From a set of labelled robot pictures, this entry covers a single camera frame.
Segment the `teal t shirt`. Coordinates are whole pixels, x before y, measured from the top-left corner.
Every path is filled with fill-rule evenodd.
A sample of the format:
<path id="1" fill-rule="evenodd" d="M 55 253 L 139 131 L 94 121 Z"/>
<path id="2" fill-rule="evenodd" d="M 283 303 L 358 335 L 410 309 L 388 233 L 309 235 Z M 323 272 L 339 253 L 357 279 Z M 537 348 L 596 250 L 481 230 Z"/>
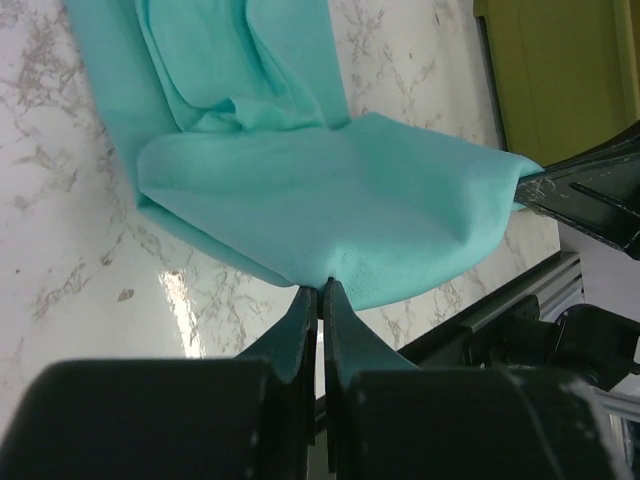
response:
<path id="1" fill-rule="evenodd" d="M 427 292 L 501 242 L 533 161 L 351 117 L 323 1 L 70 1 L 139 210 L 280 287 L 357 310 Z"/>

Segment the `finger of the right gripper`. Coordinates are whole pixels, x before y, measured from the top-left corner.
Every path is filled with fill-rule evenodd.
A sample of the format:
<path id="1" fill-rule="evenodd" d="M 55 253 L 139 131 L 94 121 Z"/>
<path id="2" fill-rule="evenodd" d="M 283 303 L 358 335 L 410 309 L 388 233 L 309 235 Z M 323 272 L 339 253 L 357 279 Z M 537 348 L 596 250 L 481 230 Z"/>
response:
<path id="1" fill-rule="evenodd" d="M 639 155 L 565 161 L 518 182 L 515 200 L 634 260 L 639 258 Z"/>
<path id="2" fill-rule="evenodd" d="M 546 168 L 544 174 L 579 174 L 620 167 L 639 173 L 639 121 L 610 140 Z"/>

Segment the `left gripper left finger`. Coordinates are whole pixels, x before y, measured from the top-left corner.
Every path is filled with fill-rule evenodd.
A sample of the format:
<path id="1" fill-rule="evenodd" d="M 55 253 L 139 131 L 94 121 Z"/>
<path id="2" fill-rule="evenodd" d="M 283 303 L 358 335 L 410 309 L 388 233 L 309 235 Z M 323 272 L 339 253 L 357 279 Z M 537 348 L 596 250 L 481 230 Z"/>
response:
<path id="1" fill-rule="evenodd" d="M 74 360 L 27 389 L 5 479 L 303 479 L 314 441 L 317 293 L 223 359 Z"/>

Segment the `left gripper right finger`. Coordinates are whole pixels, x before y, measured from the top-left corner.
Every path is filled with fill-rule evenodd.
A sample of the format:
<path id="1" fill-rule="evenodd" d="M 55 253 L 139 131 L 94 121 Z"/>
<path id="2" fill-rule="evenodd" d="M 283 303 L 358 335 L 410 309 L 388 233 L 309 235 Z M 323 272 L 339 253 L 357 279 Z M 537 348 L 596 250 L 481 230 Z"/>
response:
<path id="1" fill-rule="evenodd" d="M 339 479 L 621 479 L 597 388 L 572 370 L 365 371 L 327 428 Z"/>

